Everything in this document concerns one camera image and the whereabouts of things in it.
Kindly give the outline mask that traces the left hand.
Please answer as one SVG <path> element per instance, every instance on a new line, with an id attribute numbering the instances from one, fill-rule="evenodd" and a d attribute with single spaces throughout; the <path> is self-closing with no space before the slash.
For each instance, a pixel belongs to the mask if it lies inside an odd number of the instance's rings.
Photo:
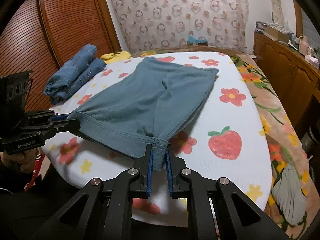
<path id="1" fill-rule="evenodd" d="M 1 152 L 1 162 L 6 167 L 18 168 L 23 173 L 32 173 L 38 153 L 37 148 L 13 155 L 4 151 Z"/>

